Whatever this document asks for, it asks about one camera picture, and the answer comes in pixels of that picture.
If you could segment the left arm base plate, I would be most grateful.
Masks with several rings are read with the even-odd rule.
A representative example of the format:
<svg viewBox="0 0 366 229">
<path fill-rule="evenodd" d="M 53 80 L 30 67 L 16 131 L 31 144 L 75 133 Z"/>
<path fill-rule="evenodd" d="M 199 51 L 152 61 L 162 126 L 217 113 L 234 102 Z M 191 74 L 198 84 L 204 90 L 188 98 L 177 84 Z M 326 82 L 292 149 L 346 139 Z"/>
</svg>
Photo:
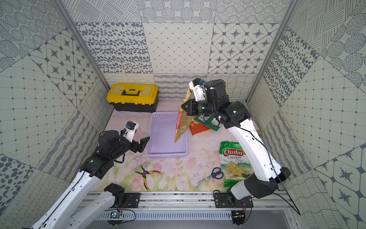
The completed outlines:
<svg viewBox="0 0 366 229">
<path fill-rule="evenodd" d="M 120 193 L 113 195 L 111 208 L 137 209 L 140 202 L 141 193 Z"/>
</svg>

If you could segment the dark green striped snack bag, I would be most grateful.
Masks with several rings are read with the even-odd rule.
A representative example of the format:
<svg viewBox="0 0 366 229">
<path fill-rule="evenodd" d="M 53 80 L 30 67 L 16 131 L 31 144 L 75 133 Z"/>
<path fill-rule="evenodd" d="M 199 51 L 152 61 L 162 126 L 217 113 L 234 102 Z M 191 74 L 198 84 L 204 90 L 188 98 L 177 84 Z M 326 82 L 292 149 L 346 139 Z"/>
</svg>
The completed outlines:
<svg viewBox="0 0 366 229">
<path fill-rule="evenodd" d="M 220 128 L 219 122 L 213 116 L 198 115 L 193 120 L 213 131 L 217 131 Z"/>
</svg>

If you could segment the green Chuba cassava chips bag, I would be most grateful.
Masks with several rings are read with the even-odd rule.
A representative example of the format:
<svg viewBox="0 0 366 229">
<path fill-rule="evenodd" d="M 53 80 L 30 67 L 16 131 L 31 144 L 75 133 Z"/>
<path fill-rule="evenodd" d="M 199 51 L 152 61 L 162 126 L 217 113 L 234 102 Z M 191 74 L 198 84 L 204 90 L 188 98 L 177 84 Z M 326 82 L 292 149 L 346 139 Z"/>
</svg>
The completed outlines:
<svg viewBox="0 0 366 229">
<path fill-rule="evenodd" d="M 249 158 L 239 143 L 221 142 L 219 156 L 225 178 L 224 187 L 229 188 L 253 173 Z"/>
</svg>

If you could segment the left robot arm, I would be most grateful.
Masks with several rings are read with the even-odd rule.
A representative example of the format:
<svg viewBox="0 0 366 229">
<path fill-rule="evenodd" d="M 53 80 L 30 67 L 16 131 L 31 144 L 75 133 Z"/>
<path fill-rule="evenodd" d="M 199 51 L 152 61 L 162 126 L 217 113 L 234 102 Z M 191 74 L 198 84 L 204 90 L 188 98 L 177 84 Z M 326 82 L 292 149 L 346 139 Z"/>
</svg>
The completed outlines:
<svg viewBox="0 0 366 229">
<path fill-rule="evenodd" d="M 70 186 L 53 206 L 38 220 L 34 229 L 84 229 L 102 212 L 111 207 L 119 209 L 127 203 L 125 188 L 111 183 L 91 204 L 75 214 L 75 210 L 91 189 L 112 169 L 119 158 L 129 151 L 142 153 L 150 138 L 133 139 L 136 130 L 125 128 L 121 132 L 103 131 L 98 146 L 81 165 Z"/>
</svg>

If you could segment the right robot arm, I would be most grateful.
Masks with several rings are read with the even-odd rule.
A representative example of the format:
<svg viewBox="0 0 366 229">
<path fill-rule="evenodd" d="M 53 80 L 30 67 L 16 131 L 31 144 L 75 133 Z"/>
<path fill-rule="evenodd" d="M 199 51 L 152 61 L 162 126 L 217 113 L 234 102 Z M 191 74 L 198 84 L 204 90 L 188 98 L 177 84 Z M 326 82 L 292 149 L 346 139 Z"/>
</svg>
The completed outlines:
<svg viewBox="0 0 366 229">
<path fill-rule="evenodd" d="M 205 82 L 196 78 L 189 84 L 194 98 L 184 102 L 181 108 L 188 116 L 208 115 L 214 117 L 235 137 L 249 159 L 253 173 L 230 187 L 232 198 L 241 200 L 248 196 L 263 198 L 278 189 L 291 172 L 271 156 L 244 104 L 231 102 L 223 80 Z"/>
</svg>

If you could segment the beige red cassava chips bag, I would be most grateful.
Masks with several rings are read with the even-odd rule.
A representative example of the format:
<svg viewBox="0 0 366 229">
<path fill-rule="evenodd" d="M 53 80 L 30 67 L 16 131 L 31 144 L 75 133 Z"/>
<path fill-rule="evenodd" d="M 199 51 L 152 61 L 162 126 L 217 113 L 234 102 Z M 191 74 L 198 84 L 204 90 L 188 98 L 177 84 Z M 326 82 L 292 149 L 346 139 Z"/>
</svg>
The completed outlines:
<svg viewBox="0 0 366 229">
<path fill-rule="evenodd" d="M 195 134 L 202 133 L 204 131 L 210 130 L 210 128 L 208 128 L 208 127 L 204 126 L 203 124 L 198 123 L 196 121 L 192 121 L 190 123 L 189 129 L 190 129 L 192 135 L 195 135 Z"/>
</svg>

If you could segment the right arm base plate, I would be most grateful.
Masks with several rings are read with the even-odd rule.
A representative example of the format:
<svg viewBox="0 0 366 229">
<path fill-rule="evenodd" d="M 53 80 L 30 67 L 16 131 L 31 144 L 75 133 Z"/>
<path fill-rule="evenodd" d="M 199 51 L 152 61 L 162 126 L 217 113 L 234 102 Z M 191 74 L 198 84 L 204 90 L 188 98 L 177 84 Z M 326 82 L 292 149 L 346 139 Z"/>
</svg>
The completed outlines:
<svg viewBox="0 0 366 229">
<path fill-rule="evenodd" d="M 235 199 L 233 196 L 231 196 L 229 193 L 225 192 L 219 192 L 218 190 L 215 190 L 213 192 L 213 198 L 215 202 L 215 207 L 217 209 L 223 209 L 223 208 L 253 208 L 253 202 L 252 198 L 250 196 L 244 197 L 241 200 Z"/>
</svg>

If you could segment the red gold chips bag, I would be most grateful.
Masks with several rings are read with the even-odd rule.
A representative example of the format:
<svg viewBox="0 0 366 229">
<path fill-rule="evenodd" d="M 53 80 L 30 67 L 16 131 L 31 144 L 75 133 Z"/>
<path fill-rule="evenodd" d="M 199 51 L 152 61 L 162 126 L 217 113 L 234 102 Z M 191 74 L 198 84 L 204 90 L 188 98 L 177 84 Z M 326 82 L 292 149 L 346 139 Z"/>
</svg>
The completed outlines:
<svg viewBox="0 0 366 229">
<path fill-rule="evenodd" d="M 176 123 L 176 130 L 174 135 L 174 142 L 176 143 L 182 135 L 188 130 L 191 122 L 195 116 L 187 115 L 187 112 L 184 111 L 181 107 L 179 108 L 177 123 Z"/>
</svg>

